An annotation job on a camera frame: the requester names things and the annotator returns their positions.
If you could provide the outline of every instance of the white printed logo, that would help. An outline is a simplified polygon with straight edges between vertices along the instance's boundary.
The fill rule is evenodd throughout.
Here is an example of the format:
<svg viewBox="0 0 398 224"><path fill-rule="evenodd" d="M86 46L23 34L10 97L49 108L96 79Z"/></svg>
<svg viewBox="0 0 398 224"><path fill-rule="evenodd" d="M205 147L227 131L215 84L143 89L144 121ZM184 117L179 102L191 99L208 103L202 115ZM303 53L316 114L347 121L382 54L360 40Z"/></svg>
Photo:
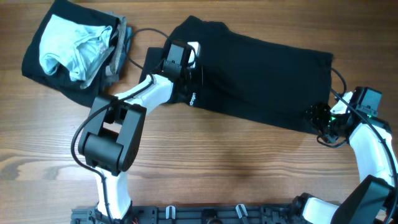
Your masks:
<svg viewBox="0 0 398 224"><path fill-rule="evenodd" d="M190 106L193 106L193 102L195 101L195 99L196 99L196 93L192 93L192 98L191 98L191 102L189 102L189 105Z"/></svg>

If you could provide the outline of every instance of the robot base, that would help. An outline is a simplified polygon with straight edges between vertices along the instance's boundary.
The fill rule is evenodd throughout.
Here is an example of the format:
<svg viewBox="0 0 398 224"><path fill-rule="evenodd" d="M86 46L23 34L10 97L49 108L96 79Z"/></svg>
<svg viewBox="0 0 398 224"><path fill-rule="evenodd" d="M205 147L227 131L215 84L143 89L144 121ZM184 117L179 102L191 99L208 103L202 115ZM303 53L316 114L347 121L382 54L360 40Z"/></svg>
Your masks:
<svg viewBox="0 0 398 224"><path fill-rule="evenodd" d="M182 207L175 208L174 214L167 214L167 208L131 207L124 220L115 220L117 224L310 224L296 215L289 220L291 204L265 204L261 206L237 207ZM71 224L108 224L107 216L96 213L95 207L72 210Z"/></svg>

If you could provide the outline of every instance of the black wire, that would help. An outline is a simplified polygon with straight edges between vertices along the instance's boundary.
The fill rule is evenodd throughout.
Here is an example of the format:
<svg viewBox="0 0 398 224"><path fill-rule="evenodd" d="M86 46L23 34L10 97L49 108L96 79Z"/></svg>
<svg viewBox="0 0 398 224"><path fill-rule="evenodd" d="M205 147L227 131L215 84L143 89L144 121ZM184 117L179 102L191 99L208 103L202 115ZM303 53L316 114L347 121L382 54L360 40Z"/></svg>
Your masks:
<svg viewBox="0 0 398 224"><path fill-rule="evenodd" d="M150 76L150 82L148 85L146 85L144 88L141 88L140 90L136 91L135 93L121 98L119 100L115 100L112 103L103 106L102 108L98 109L97 111L95 111L93 114L91 114L89 117L87 117L87 119L84 120L84 122L79 126L79 128L76 130L75 135L72 138L72 143L70 144L70 153L72 154L73 159L75 160L75 162L81 166L82 168L85 168L87 170L90 170L96 174L98 174L101 177L101 182L102 182L102 186L103 186L103 192L104 192L104 202L105 202L105 209L106 209L106 213L108 215L109 221L110 223L113 223L113 219L111 217L111 212L109 211L109 202L108 202L108 193L106 191L106 177L98 170L88 166L88 165L84 165L84 163L80 162L80 160L77 158L76 156L76 152L75 152L75 144L76 144L76 140L77 137L79 136L79 133L83 130L83 128L93 119L95 118L97 115L99 115L102 111L110 108L111 106L120 104L122 102L124 102L125 100L134 98L136 95L140 94L141 92L143 92L144 90L148 89L153 83L154 83L154 77L151 74L148 74Z"/></svg>
<svg viewBox="0 0 398 224"><path fill-rule="evenodd" d="M341 141L341 142L338 143L338 144L330 145L330 144L327 144L327 143L325 143L325 142L319 141L320 138L321 138L321 136L318 136L318 137L317 137L317 142L318 142L319 144L321 144L322 146L326 146L326 147L330 147L330 148L338 148L338 147L340 147L340 146L342 146L342 145L344 145L344 144L347 143L347 140L345 139L345 140Z"/></svg>
<svg viewBox="0 0 398 224"><path fill-rule="evenodd" d="M134 33L132 33L131 40L134 38L134 36L135 36L136 34L138 34L139 32L142 32L142 31L146 31L146 30L150 30L150 31L154 31L154 32L157 32L157 33L159 33L159 34L162 34L163 36L165 36L165 37L167 38L167 40L170 41L170 37L168 37L167 34L163 33L163 32L160 31L160 30L154 29L154 28L142 28L142 29L139 29L139 30L135 31ZM127 52L127 47L126 47L126 46L124 46L124 53L126 54L127 59L128 59L131 63L133 63L135 66L137 66L137 67L140 68L141 70L144 69L144 67L142 67L141 65L139 65L137 62L133 61L133 59L130 58L129 53Z"/></svg>
<svg viewBox="0 0 398 224"><path fill-rule="evenodd" d="M344 94L346 94L346 91L347 91L346 80L343 78L343 76L340 74L340 72L338 72L336 69L331 68L331 70L334 71L336 73L336 75L338 75L340 77L341 81L343 82L344 90L343 90L343 93L341 94L341 97L344 97Z"/></svg>
<svg viewBox="0 0 398 224"><path fill-rule="evenodd" d="M366 119L364 116L362 116L356 109L354 109L347 101L345 101L334 89L330 88L330 91L339 99L341 100L355 115L360 117L371 129L372 131L376 134L377 138L380 140L381 144L383 145L384 150L387 153L387 156L390 160L391 163L391 169L392 169L392 175L394 178L394 187L395 187L395 196L394 196L394 201L393 204L391 205L391 212L388 214L387 219L385 220L385 224L389 223L389 220L391 219L392 215L394 214L394 211L397 206L398 202L398 176L397 176L397 169L396 169L396 164L394 162L394 158L391 154L390 149L388 148L388 145L386 143L386 140L383 139L383 137L379 134L379 132L374 128L374 126Z"/></svg>

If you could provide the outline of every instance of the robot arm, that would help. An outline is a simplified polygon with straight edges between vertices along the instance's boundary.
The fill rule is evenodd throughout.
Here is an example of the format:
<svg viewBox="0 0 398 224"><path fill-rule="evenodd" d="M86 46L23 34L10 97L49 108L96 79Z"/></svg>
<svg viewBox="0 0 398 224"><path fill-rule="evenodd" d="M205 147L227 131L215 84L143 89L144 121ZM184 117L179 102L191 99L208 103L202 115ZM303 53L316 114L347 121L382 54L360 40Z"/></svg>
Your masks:
<svg viewBox="0 0 398 224"><path fill-rule="evenodd" d="M131 223L132 202L127 190L127 171L136 158L145 117L162 103L180 100L184 85L190 81L195 71L195 59L199 53L198 42L173 42L167 59L161 61L162 68L155 70L156 74L149 74L142 83L129 91L95 99L90 114L118 98L134 94L133 98L95 116L85 126L79 141L78 150L84 155L87 165L105 177L106 191L102 178L95 175L99 193L99 203L95 210L97 220L109 223L110 215L117 223ZM104 128L104 122L121 124L120 132Z"/></svg>
<svg viewBox="0 0 398 224"><path fill-rule="evenodd" d="M353 94L347 93L346 96L352 96L349 99L350 104L366 115L368 121L386 140L388 149L383 147L369 125L351 114L346 106L338 103L331 110L326 105L313 106L307 112L308 120L326 143L334 143L338 136L347 138L356 156L361 182L340 206L308 194L296 197L296 202L303 204L300 208L295 208L296 212L313 224L373 223L380 209L385 209L393 197L393 172L386 153L386 150L390 150L397 167L391 146L391 130L386 122L375 117L377 100L381 99L381 93L370 88L357 87Z"/></svg>

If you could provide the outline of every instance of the wooden table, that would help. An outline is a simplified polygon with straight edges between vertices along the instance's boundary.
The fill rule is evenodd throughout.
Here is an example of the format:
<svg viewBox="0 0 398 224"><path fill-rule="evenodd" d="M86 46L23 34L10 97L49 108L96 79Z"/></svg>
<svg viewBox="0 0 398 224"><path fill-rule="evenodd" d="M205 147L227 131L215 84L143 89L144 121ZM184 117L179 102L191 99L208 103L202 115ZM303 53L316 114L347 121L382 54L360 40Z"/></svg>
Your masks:
<svg viewBox="0 0 398 224"><path fill-rule="evenodd" d="M21 75L22 58L49 1L0 5L0 223L69 223L71 209L98 201L93 174L78 167L69 150L89 109ZM383 92L379 117L398 131L396 1L81 5L125 15L135 28L171 33L194 15L268 42L332 52L349 90L371 86ZM161 35L140 33L131 57L143 64L147 48L163 43ZM125 77L110 92L132 88L140 72L127 63ZM333 87L341 90L337 77ZM134 205L289 203L302 192L342 202L358 184L348 146L329 149L311 134L187 105L160 106L147 117L129 171Z"/></svg>

